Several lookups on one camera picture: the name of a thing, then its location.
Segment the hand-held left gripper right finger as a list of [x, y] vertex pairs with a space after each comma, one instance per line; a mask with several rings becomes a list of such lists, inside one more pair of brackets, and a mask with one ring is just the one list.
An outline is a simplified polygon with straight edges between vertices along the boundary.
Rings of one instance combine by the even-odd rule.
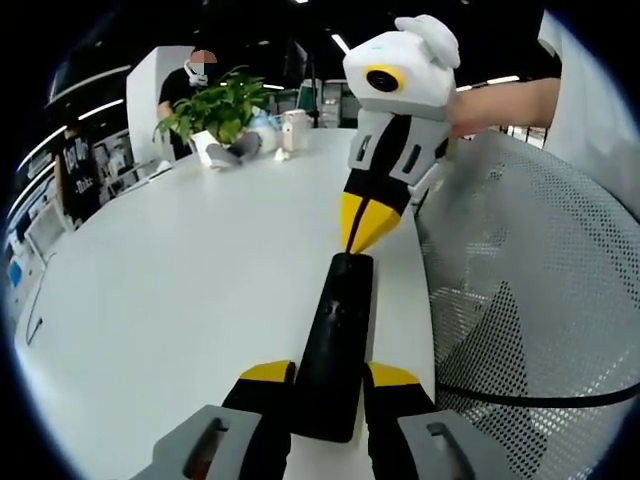
[[506, 451], [501, 444], [460, 414], [437, 410], [410, 372], [369, 363], [363, 393], [375, 478], [506, 477]]

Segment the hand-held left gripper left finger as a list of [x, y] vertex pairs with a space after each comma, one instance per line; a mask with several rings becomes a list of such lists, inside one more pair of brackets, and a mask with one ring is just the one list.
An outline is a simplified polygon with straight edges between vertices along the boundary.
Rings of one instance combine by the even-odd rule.
[[295, 363], [243, 372], [220, 405], [206, 405], [153, 446], [135, 479], [282, 479], [291, 450]]

